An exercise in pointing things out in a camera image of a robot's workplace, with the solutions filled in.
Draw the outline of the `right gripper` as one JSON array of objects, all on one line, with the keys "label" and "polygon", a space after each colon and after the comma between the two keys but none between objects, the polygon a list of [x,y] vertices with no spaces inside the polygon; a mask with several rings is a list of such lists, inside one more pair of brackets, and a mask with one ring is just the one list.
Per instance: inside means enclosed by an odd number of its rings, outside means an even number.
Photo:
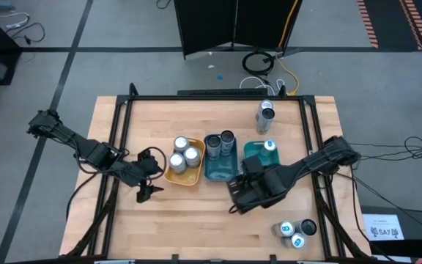
[{"label": "right gripper", "polygon": [[255,207],[269,208],[288,194],[287,166],[269,166],[260,172],[236,176],[227,183],[233,205],[229,213],[245,214]]}]

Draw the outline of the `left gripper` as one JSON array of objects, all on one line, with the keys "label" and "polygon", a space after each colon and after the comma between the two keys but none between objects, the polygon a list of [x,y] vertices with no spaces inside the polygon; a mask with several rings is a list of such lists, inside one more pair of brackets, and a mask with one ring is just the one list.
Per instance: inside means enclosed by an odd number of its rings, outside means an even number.
[{"label": "left gripper", "polygon": [[[143,160],[143,168],[138,165],[120,161],[117,163],[117,177],[120,181],[128,186],[137,186],[142,180],[146,180],[150,175],[162,173],[163,170],[159,167],[155,157],[148,157]],[[143,203],[149,200],[153,193],[163,191],[164,188],[145,185],[140,186],[139,191],[136,193],[137,203]]]}]

